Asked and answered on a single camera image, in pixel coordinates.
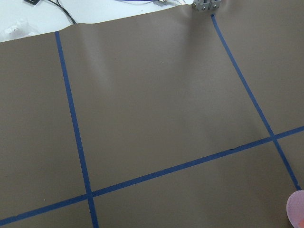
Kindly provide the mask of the pink mesh pen holder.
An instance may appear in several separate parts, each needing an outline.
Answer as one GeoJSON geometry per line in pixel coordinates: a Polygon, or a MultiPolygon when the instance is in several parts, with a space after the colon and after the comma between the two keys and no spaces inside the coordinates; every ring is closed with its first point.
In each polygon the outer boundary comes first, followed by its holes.
{"type": "Polygon", "coordinates": [[[294,228],[304,227],[304,191],[297,190],[290,195],[286,204],[287,217],[294,228]]]}

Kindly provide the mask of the brown paper table mat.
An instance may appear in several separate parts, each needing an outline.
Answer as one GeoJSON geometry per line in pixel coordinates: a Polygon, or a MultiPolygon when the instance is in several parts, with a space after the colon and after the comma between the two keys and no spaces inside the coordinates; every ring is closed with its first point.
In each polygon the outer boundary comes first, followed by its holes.
{"type": "Polygon", "coordinates": [[[0,45],[3,228],[289,228],[303,187],[301,0],[0,45]]]}

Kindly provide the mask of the aluminium frame post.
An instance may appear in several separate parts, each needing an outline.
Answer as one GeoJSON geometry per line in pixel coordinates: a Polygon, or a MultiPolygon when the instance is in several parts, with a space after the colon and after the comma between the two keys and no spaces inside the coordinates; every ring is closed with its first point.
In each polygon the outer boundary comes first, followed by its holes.
{"type": "Polygon", "coordinates": [[[222,0],[194,0],[192,7],[196,11],[216,10],[222,2],[222,0]]]}

